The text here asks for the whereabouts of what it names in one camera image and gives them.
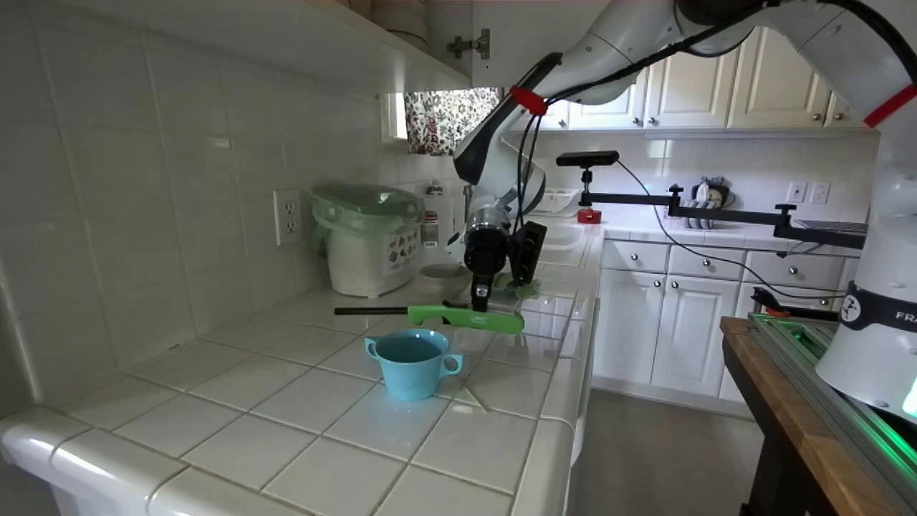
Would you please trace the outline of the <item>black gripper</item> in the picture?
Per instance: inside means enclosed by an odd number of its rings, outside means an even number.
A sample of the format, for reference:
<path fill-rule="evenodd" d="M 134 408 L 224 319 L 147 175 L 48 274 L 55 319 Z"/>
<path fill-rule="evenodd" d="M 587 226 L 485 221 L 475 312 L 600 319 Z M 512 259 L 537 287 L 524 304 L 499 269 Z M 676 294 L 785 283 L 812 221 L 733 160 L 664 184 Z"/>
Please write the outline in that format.
<path fill-rule="evenodd" d="M 511 237 L 497 226 L 474 226 L 468 231 L 465 267 L 474 271 L 469 306 L 485 312 L 494 297 L 497 271 L 505 267 Z"/>

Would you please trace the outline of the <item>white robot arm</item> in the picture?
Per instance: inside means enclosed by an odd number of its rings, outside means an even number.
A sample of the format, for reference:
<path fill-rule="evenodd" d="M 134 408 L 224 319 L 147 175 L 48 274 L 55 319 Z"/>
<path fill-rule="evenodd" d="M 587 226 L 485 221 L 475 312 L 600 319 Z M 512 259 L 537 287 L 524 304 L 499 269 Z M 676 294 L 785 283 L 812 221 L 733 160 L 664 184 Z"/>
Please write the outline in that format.
<path fill-rule="evenodd" d="M 915 287 L 917 0 L 608 0 L 567 52 L 537 59 L 459 147 L 474 190 L 465 263 L 469 306 L 485 312 L 537 185 L 497 141 L 555 101 L 613 101 L 671 54 L 729 54 L 755 28 L 783 35 L 881 131 L 876 184 L 858 287 L 902 302 Z"/>

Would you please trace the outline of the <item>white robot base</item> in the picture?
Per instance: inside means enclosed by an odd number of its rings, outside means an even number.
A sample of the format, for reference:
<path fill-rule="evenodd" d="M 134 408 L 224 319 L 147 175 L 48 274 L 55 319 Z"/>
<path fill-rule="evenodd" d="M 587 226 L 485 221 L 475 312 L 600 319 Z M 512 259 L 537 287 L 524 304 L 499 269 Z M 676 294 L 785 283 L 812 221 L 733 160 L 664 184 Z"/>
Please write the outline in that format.
<path fill-rule="evenodd" d="M 816 375 L 917 422 L 917 131 L 885 131 L 859 267 Z"/>

